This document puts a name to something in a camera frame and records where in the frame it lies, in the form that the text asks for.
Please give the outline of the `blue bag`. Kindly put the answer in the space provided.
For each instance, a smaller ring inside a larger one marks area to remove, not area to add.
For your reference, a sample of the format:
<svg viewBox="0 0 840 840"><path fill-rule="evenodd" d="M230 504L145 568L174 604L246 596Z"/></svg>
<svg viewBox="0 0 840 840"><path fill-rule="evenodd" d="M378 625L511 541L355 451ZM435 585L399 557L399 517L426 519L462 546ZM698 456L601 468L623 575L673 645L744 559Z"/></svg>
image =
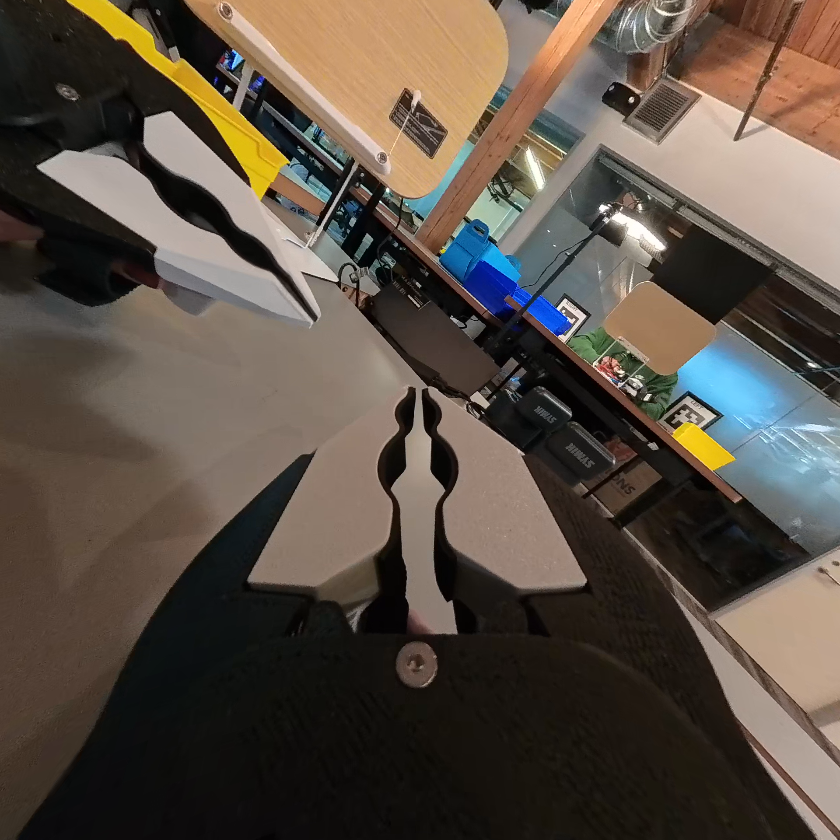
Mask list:
<svg viewBox="0 0 840 840"><path fill-rule="evenodd" d="M489 226L474 219L459 230L456 237L441 251L439 263L458 281L467 278L477 262L497 260L500 251L490 238Z"/></svg>

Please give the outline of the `long brown-edged table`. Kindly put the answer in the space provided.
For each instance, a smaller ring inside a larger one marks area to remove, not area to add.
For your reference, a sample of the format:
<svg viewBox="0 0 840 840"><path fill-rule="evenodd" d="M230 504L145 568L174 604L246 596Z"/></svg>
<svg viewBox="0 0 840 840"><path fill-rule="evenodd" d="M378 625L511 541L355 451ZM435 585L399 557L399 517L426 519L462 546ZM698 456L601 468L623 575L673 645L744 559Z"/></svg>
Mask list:
<svg viewBox="0 0 840 840"><path fill-rule="evenodd" d="M397 216L386 207L373 203L374 195L372 193L354 186L350 189L350 195L354 201L362 206L363 210L371 208L370 216L378 225L383 226L385 236L393 236L412 257L427 268L434 277L434 280L432 280L434 288L446 287L450 289L458 300L467 306L471 314L483 323L484 330L479 335L478 342L487 350L489 340L495 339L506 324L493 316L486 308L483 308L474 296L471 296L455 278L441 267L436 256L426 247L420 245L414 236L402 227L394 229L393 226L396 223ZM544 352L549 358L544 363L545 369L551 371L552 376L563 383L564 387L569 389L578 400L587 405L589 411L597 414L615 435L624 440L628 446L631 446L639 458L654 466L662 477L671 477L670 461L665 461L661 455L662 452L668 450L672 453L672 459L677 459L684 465L675 470L677 487L681 487L687 479L696 477L715 488L731 503L738 504L743 501L742 494L738 493L714 470L704 465L698 457L691 454L680 441L676 440L673 435L668 434L639 406L636 406L628 395L608 382L597 369L587 364L539 320L532 318L529 311L515 308L515 313L521 315L521 322L525 324L521 339L525 339L531 334L537 334L540 340L547 345L548 348ZM684 472L688 473L688 477L684 477Z"/></svg>

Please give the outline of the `wooden post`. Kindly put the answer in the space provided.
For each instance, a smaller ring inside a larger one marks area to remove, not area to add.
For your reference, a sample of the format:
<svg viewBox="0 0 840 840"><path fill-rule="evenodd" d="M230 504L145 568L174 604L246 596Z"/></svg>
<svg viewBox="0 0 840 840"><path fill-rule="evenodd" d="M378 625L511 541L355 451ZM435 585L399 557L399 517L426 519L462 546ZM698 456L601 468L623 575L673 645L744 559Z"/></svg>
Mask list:
<svg viewBox="0 0 840 840"><path fill-rule="evenodd" d="M436 254L445 246L617 5L617 1L571 3L418 229L416 238L428 250Z"/></svg>

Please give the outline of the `cardboard box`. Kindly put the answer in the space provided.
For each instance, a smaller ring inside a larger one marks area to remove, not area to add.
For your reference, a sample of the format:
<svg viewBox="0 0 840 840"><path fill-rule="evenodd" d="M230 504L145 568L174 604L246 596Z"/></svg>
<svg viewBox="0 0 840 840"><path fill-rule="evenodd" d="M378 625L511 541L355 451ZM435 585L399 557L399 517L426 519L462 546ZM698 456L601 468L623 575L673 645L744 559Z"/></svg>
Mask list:
<svg viewBox="0 0 840 840"><path fill-rule="evenodd" d="M636 456L587 482L582 498L593 499L595 508L604 517L614 518L640 501L661 480L655 467Z"/></svg>

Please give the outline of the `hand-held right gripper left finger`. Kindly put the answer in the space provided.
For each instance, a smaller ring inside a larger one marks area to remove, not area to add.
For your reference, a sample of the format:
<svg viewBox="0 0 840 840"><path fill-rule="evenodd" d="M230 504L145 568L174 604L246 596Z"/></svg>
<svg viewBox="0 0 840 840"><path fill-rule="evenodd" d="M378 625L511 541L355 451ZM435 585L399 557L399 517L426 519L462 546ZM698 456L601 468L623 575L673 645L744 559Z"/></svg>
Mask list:
<svg viewBox="0 0 840 840"><path fill-rule="evenodd" d="M404 596L401 512L416 388L407 386L318 447L248 576L251 589L351 608Z"/></svg>

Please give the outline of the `black wall speaker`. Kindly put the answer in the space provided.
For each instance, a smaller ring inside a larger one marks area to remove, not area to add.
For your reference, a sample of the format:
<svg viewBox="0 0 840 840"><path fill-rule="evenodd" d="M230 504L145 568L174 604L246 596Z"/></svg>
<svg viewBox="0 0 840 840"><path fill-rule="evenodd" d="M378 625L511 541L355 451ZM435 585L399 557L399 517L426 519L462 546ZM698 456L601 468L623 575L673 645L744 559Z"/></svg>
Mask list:
<svg viewBox="0 0 840 840"><path fill-rule="evenodd" d="M620 113L623 118L627 118L638 108L642 96L628 85L620 81L614 81L602 94L602 104Z"/></svg>

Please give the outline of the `black box under table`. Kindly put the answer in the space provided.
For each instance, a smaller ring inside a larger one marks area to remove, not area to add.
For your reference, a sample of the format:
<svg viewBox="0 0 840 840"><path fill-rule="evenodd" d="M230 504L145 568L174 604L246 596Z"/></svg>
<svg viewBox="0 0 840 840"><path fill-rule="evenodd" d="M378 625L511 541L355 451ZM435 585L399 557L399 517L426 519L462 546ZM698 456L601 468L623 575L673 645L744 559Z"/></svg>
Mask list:
<svg viewBox="0 0 840 840"><path fill-rule="evenodd" d="M421 302L395 285L369 300L368 315L404 360L426 383L457 392L479 392L500 366L431 301Z"/></svg>

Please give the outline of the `silver air duct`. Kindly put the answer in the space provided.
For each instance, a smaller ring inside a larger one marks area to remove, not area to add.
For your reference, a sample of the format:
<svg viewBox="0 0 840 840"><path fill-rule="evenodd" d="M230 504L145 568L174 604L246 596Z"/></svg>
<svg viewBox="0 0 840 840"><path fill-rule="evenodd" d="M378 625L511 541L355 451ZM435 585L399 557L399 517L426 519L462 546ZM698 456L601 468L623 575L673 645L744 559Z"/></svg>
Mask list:
<svg viewBox="0 0 840 840"><path fill-rule="evenodd" d="M675 40L708 11L710 1L627 1L618 4L595 42L623 56L647 54Z"/></svg>

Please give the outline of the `black hard case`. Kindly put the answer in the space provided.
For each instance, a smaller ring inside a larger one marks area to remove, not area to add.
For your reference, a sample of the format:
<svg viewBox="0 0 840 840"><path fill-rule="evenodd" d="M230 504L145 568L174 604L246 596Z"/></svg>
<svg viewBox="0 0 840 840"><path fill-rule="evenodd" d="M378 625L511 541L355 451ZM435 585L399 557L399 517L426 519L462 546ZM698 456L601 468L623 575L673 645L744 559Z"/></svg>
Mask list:
<svg viewBox="0 0 840 840"><path fill-rule="evenodd" d="M486 424L523 453L538 446L571 418L571 409L542 386L533 387L525 395L502 391L490 402L485 414Z"/></svg>
<svg viewBox="0 0 840 840"><path fill-rule="evenodd" d="M616 457L575 421L556 428L528 457L571 487L609 474L616 467Z"/></svg>

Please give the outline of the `black wall panel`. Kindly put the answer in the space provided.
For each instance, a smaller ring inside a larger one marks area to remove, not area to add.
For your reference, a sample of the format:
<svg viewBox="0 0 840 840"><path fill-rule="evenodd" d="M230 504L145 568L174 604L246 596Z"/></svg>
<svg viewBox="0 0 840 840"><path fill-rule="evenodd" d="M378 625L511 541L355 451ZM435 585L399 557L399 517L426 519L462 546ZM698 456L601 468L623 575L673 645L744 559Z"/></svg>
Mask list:
<svg viewBox="0 0 840 840"><path fill-rule="evenodd" d="M771 276L769 266L693 226L666 250L652 281L703 319L717 324Z"/></svg>

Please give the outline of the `framed marker tag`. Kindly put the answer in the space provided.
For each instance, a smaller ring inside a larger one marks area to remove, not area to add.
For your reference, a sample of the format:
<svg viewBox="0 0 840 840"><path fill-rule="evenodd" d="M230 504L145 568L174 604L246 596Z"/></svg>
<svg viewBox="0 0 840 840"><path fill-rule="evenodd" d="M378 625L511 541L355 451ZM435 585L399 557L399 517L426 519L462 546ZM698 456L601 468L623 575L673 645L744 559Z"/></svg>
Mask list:
<svg viewBox="0 0 840 840"><path fill-rule="evenodd" d="M675 434L683 424L693 424L707 430L723 418L723 414L692 392L684 392L665 409L658 425Z"/></svg>
<svg viewBox="0 0 840 840"><path fill-rule="evenodd" d="M559 339L567 343L582 329L591 314L569 295L563 295L556 309L568 322L567 329L559 334Z"/></svg>

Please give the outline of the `wall vent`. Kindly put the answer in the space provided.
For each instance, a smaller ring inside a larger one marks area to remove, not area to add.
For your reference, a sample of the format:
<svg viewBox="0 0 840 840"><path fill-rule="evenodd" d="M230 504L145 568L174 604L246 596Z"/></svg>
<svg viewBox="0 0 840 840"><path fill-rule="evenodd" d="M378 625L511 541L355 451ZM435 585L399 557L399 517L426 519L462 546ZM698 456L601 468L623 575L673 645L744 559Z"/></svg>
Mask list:
<svg viewBox="0 0 840 840"><path fill-rule="evenodd" d="M660 145L700 98L696 89L673 78L661 77L641 95L639 104L625 117L623 125Z"/></svg>

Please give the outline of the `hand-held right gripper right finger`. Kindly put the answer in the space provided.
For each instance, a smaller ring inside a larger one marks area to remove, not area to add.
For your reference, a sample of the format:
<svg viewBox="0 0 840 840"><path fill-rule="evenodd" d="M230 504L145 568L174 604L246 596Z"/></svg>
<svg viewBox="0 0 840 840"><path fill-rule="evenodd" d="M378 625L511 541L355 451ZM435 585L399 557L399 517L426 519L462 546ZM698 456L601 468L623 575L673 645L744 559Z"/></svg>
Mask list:
<svg viewBox="0 0 840 840"><path fill-rule="evenodd" d="M448 602L580 592L585 574L522 452L441 391L422 393L430 469L442 495L434 567Z"/></svg>

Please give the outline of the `wooden stand board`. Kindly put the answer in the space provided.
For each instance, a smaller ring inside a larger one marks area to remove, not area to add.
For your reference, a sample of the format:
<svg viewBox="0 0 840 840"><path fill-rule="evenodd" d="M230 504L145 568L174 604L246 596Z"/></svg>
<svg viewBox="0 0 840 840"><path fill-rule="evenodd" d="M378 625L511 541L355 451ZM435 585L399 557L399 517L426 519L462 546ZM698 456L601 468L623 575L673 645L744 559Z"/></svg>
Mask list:
<svg viewBox="0 0 840 840"><path fill-rule="evenodd" d="M481 1L188 1L192 13L394 193L443 180L508 68ZM405 88L448 130L429 160L389 114Z"/></svg>

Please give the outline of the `person's left hand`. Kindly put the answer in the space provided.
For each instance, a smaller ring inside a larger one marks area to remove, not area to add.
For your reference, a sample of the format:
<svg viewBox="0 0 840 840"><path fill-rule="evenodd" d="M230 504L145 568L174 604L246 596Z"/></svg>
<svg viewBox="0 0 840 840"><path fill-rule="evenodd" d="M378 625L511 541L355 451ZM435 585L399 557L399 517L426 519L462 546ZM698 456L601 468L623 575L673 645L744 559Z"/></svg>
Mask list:
<svg viewBox="0 0 840 840"><path fill-rule="evenodd" d="M2 245L33 244L44 236L44 230L41 227L28 224L3 210L0 213L0 223Z"/></svg>

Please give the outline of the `blue storage bin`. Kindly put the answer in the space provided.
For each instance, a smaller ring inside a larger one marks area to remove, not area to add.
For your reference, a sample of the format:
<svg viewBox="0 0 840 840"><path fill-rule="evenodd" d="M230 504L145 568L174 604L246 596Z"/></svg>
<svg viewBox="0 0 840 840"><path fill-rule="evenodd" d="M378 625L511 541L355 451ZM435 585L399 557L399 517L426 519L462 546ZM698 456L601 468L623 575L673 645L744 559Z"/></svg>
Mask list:
<svg viewBox="0 0 840 840"><path fill-rule="evenodd" d="M502 319L511 311L506 300L520 288L520 278L518 260L511 261L498 249L490 248L469 263L461 284L486 310Z"/></svg>
<svg viewBox="0 0 840 840"><path fill-rule="evenodd" d="M545 297L537 296L530 302L532 295L528 290L517 288L506 295L506 303L515 302L518 307L525 308L529 304L527 315L539 321L543 327L551 331L559 339L571 334L573 322L560 309L552 305Z"/></svg>

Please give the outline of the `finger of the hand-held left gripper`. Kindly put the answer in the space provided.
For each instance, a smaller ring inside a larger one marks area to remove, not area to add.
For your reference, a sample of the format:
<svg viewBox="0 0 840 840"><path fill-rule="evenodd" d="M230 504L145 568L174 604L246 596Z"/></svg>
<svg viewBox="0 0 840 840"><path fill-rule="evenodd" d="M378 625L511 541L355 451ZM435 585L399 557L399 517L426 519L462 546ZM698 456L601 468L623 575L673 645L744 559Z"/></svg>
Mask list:
<svg viewBox="0 0 840 840"><path fill-rule="evenodd" d="M152 180L118 157L67 150L37 168L148 241L165 294L185 311L224 302L306 328L319 320L307 282L261 212L257 236L236 225L223 233L213 224L211 231L167 206Z"/></svg>
<svg viewBox="0 0 840 840"><path fill-rule="evenodd" d="M294 242L276 217L172 112L147 118L139 167L161 201L159 272L191 298L283 322L316 322L320 308Z"/></svg>

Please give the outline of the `glass partition window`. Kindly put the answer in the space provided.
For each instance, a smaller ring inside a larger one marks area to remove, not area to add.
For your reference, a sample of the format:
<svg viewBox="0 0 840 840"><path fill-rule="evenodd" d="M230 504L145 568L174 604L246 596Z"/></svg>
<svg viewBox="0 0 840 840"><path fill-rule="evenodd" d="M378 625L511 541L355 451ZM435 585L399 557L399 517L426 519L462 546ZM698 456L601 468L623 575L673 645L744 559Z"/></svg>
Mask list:
<svg viewBox="0 0 840 840"><path fill-rule="evenodd" d="M526 286L562 249L583 239L599 210L629 213L603 229L543 293L564 295L603 321L630 291L652 281L666 250L693 226L772 270L771 278L723 320L716 337L676 373L670 404L692 392L723 414L705 430L736 456L719 476L735 504L704 480L669 487L667 477L629 509L628 530L706 609L715 610L838 547L838 293L813 285L740 232L598 150L516 249ZM533 364L523 386L552 385L578 423L615 446L633 449L554 376Z"/></svg>

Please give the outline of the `small yellow bin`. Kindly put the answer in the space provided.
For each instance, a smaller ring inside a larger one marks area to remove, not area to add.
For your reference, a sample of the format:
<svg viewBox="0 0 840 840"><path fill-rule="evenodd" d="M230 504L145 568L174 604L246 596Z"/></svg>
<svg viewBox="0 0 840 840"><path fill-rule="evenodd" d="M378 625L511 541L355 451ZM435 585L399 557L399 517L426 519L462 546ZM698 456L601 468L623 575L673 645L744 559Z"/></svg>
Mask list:
<svg viewBox="0 0 840 840"><path fill-rule="evenodd" d="M673 439L710 471L718 471L736 460L735 455L694 423L679 425Z"/></svg>

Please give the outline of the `large yellow storage bin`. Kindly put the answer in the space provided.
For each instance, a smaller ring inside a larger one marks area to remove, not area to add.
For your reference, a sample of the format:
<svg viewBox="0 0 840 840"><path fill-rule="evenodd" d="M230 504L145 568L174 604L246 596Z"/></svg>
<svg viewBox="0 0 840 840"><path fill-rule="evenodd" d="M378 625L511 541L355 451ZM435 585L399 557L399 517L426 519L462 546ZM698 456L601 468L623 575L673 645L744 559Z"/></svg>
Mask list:
<svg viewBox="0 0 840 840"><path fill-rule="evenodd" d="M147 63L186 92L204 110L244 169L258 199L276 180L286 158L183 58L160 52L154 37L129 15L106 1L70 1L111 37L129 44Z"/></svg>

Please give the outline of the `black label sticker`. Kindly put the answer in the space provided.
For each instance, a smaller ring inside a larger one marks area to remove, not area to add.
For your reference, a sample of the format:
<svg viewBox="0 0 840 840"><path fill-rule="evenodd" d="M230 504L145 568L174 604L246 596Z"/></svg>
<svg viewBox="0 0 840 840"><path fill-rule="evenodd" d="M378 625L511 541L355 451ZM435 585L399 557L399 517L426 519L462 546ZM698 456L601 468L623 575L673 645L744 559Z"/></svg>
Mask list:
<svg viewBox="0 0 840 840"><path fill-rule="evenodd" d="M405 88L388 119L429 159L433 160L448 137L448 130L424 105L419 90Z"/></svg>

